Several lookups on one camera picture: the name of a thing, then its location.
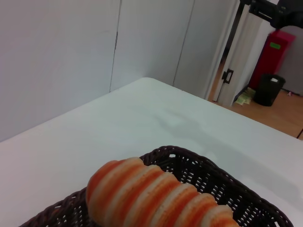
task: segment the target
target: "door handle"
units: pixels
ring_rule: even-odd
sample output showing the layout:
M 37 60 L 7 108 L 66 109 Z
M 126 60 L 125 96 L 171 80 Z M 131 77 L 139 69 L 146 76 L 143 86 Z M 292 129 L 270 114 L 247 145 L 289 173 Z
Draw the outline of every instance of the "door handle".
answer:
M 229 84 L 231 82 L 233 75 L 233 70 L 228 69 L 226 72 L 223 73 L 222 79 L 224 80 L 223 83 Z

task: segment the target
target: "white door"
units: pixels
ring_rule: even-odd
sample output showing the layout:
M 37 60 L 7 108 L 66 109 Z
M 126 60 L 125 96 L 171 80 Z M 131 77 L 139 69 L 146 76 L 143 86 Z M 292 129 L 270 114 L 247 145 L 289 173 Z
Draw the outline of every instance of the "white door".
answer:
M 238 9 L 239 0 L 196 0 L 174 86 L 206 98 Z
M 142 77 L 172 85 L 194 0 L 122 0 L 111 91 Z
M 0 141 L 109 92 L 119 6 L 0 1 Z
M 256 35 L 262 19 L 249 13 L 249 6 L 245 6 L 239 25 L 227 56 L 221 79 L 217 85 L 214 101 L 221 105 L 232 105 L 239 80 L 243 75 Z

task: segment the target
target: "wicker basket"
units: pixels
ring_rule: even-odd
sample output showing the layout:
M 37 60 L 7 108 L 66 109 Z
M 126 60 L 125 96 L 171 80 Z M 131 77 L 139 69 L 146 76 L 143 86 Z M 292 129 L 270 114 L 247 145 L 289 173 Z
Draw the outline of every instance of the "wicker basket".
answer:
M 166 146 L 141 157 L 146 165 L 158 165 L 199 192 L 211 193 L 218 204 L 228 204 L 242 227 L 293 227 L 277 207 L 220 169 L 209 159 L 189 150 Z M 85 189 L 46 208 L 22 227 L 97 227 L 89 219 Z

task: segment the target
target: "baked pastry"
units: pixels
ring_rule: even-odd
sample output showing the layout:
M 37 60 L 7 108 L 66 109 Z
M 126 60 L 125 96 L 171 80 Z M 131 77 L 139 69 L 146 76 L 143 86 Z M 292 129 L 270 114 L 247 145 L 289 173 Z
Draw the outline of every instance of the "baked pastry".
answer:
M 212 195 L 136 157 L 102 166 L 88 183 L 86 203 L 102 227 L 238 227 Z

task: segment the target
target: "white wall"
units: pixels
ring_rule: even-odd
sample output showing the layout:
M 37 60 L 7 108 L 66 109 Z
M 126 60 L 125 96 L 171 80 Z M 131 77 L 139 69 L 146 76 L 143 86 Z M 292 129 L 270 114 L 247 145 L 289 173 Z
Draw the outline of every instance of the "white wall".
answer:
M 119 0 L 2 0 L 0 141 L 109 92 Z
M 303 95 L 303 29 L 288 26 L 281 29 L 296 36 L 278 73 L 286 79 L 284 88 Z
M 122 0 L 111 91 L 142 77 L 173 84 L 194 0 Z
M 233 0 L 196 0 L 176 73 L 175 87 L 196 96 L 206 93 L 217 46 L 229 12 L 235 10 L 234 5 Z

